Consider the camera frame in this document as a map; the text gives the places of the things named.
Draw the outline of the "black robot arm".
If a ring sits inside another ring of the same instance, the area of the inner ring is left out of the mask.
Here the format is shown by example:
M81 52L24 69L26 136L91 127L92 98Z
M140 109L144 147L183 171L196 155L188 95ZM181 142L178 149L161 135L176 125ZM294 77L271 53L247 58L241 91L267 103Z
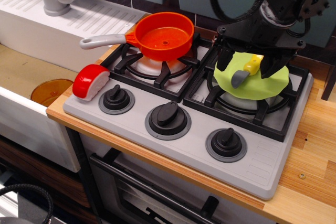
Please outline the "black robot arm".
M328 0L255 0L247 12L229 18L212 2L216 15L226 23L217 29L217 69L224 71L235 52L248 52L263 55L261 76L272 76L306 46L302 37L310 30L310 18L322 15L329 6Z

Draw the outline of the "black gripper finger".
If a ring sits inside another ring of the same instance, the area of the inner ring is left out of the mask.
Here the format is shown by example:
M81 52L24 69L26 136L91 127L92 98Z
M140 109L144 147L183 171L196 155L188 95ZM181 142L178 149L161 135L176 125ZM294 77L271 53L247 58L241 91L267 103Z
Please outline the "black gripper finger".
M293 58L293 52L274 50L264 54L260 63L261 78L269 78L282 69Z
M235 51L228 43L224 43L223 45L219 46L216 68L220 71L224 71L232 60L234 53Z

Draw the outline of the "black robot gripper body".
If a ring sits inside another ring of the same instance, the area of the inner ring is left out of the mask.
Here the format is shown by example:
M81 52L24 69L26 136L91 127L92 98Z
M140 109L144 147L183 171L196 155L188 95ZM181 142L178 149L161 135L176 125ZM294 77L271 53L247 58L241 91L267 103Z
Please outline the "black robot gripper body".
M301 38L290 36L287 27L274 26L259 18L221 25L217 32L222 45L237 52L291 56L306 46Z

